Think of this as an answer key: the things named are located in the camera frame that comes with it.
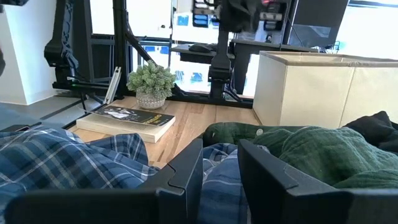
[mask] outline blue plaid blanket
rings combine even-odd
[[[249,220],[236,149],[232,144],[204,148],[200,223]],[[0,215],[12,198],[28,190],[133,189],[158,170],[148,166],[138,134],[84,143],[64,129],[43,126],[0,133]]]

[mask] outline light wood surface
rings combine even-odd
[[[135,97],[125,97],[112,103],[113,106],[140,109]],[[217,122],[241,122],[258,125],[253,110],[232,108],[228,106],[203,105],[166,101],[163,107],[155,110],[158,113],[175,116],[175,123],[155,144],[145,142],[150,165],[163,167],[181,152],[193,139],[205,129]],[[84,142],[109,137],[106,134],[96,133],[75,126],[69,129],[77,134]]]

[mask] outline woven basket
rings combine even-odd
[[[154,110],[164,105],[165,99],[158,100],[152,94],[137,92],[138,105],[147,110]]]

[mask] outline green fleece blanket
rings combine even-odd
[[[218,123],[203,133],[204,145],[239,139],[336,188],[398,188],[398,156],[380,150],[350,128],[266,127]]]

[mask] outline small green plant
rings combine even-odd
[[[139,66],[136,72],[129,74],[127,88],[131,91],[153,94],[162,100],[172,95],[171,88],[174,86],[175,75],[170,73],[169,68],[156,65],[148,61],[148,65]]]

